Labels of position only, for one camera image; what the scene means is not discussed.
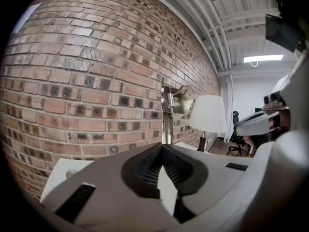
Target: white ceiling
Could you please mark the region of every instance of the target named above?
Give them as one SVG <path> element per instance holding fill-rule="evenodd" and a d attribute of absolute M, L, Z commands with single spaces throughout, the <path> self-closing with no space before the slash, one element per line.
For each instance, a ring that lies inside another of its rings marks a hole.
<path fill-rule="evenodd" d="M 266 66 L 275 66 L 276 71 L 282 66 L 286 72 L 296 62 L 293 53 L 265 39 L 265 14 L 279 15 L 276 0 L 163 1 L 176 8 L 193 28 L 219 72 L 233 74 L 242 68 L 246 72 L 253 70 L 250 64 L 242 63 L 248 56 L 284 55 L 280 62 L 259 63 L 263 66 L 261 72 L 267 70 Z"/>

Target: wooden floor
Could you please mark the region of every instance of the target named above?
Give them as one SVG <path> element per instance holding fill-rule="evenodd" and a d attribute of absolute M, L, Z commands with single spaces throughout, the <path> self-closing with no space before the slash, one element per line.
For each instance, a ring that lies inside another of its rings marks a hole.
<path fill-rule="evenodd" d="M 217 155 L 226 155 L 228 152 L 228 148 L 230 146 L 236 146 L 236 143 L 229 142 L 225 143 L 222 139 L 217 139 L 216 142 L 213 144 L 210 153 L 217 154 Z M 230 152 L 230 156 L 240 157 L 237 151 Z"/>

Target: office chair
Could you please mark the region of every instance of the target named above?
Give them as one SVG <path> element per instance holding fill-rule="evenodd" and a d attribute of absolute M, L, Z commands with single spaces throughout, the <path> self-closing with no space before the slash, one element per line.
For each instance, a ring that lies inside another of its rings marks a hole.
<path fill-rule="evenodd" d="M 239 115 L 239 112 L 233 111 L 233 124 L 234 125 L 239 122 L 238 115 Z M 242 152 L 246 153 L 246 155 L 249 155 L 250 149 L 243 149 L 242 148 L 242 147 L 245 147 L 245 145 L 248 145 L 248 144 L 245 142 L 243 137 L 238 136 L 236 134 L 235 129 L 233 131 L 233 134 L 231 136 L 231 140 L 230 141 L 236 143 L 237 146 L 230 146 L 228 148 L 228 152 L 226 154 L 227 156 L 229 155 L 230 152 L 233 152 L 233 151 L 238 151 L 241 157 L 242 157 Z"/>

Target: floor lamp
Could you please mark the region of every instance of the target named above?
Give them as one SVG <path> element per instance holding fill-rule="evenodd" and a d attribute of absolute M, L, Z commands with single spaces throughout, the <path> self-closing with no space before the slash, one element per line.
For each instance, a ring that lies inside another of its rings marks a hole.
<path fill-rule="evenodd" d="M 206 132 L 222 133 L 226 131 L 222 97 L 214 95 L 198 96 L 189 119 L 189 126 L 203 131 L 197 150 L 204 152 Z"/>

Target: fluorescent light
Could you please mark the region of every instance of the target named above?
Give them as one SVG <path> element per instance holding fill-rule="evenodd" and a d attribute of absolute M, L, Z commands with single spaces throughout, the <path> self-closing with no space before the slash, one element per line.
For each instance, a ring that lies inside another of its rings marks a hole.
<path fill-rule="evenodd" d="M 283 55 L 265 55 L 265 56 L 254 56 L 254 57 L 244 57 L 243 62 L 258 62 L 258 61 L 270 61 L 270 60 L 281 60 Z"/>

